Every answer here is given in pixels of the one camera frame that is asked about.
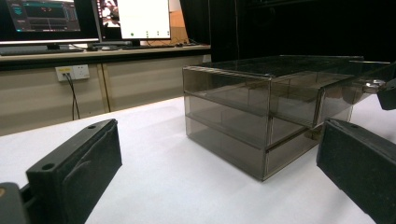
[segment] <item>computer monitor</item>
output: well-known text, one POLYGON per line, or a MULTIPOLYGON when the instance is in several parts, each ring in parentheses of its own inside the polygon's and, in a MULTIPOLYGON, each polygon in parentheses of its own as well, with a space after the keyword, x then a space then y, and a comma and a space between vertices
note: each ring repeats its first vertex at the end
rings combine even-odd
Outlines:
POLYGON ((95 0, 102 42, 171 39, 168 0, 95 0))
POLYGON ((0 0, 0 47, 98 40, 91 0, 0 0))

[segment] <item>white tabletop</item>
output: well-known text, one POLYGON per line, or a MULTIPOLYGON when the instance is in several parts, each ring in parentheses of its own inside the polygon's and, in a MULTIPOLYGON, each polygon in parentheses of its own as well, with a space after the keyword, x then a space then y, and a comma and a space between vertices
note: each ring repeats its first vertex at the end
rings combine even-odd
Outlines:
MULTIPOLYGON (((395 114, 371 96, 351 122, 396 142, 395 114)), ((316 166, 318 147, 260 182, 186 136, 182 98, 2 136, 0 182, 24 186, 36 161, 113 118, 123 165, 87 223, 374 223, 316 166)))
POLYGON ((106 57, 106 56, 121 56, 127 54, 149 54, 158 52, 174 52, 174 51, 188 51, 195 49, 210 49, 209 45, 187 46, 182 48, 158 48, 158 49, 118 49, 118 50, 98 50, 98 51, 83 51, 83 52, 69 52, 69 53, 55 53, 55 54, 33 54, 33 55, 17 55, 17 56, 0 56, 1 62, 9 61, 26 61, 26 60, 46 60, 46 59, 67 59, 67 58, 87 58, 87 57, 106 57))

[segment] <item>electrical outlet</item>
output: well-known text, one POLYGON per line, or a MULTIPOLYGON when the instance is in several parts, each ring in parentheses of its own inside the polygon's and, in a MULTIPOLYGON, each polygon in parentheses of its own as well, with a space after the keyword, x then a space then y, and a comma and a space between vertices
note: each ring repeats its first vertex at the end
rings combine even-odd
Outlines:
POLYGON ((66 75, 68 74, 72 79, 75 79, 72 66, 55 67, 56 76, 59 81, 67 81, 66 75))
POLYGON ((66 74, 70 75, 72 79, 89 78, 90 71, 87 64, 55 67, 56 76, 59 81, 67 81, 66 74))
POLYGON ((74 65, 73 66, 73 72, 74 72, 74 76, 75 76, 76 79, 89 78, 90 77, 90 71, 88 70, 88 65, 87 64, 74 65))

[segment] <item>stacked storage drawer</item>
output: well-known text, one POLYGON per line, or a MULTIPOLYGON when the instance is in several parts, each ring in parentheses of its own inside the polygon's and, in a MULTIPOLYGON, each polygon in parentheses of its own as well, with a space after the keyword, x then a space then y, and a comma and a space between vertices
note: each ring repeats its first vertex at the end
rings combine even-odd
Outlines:
POLYGON ((366 95, 359 82, 383 67, 360 57, 312 56, 187 66, 187 135, 264 180, 318 143, 325 118, 349 120, 366 95))

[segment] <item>black curtain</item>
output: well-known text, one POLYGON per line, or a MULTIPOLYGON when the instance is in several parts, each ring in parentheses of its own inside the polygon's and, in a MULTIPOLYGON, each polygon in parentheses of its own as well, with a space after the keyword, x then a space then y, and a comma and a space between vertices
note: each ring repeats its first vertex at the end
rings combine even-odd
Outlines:
POLYGON ((396 61, 394 0, 212 0, 212 61, 279 54, 396 61))
POLYGON ((192 41, 210 45, 209 0, 180 0, 187 36, 192 41))

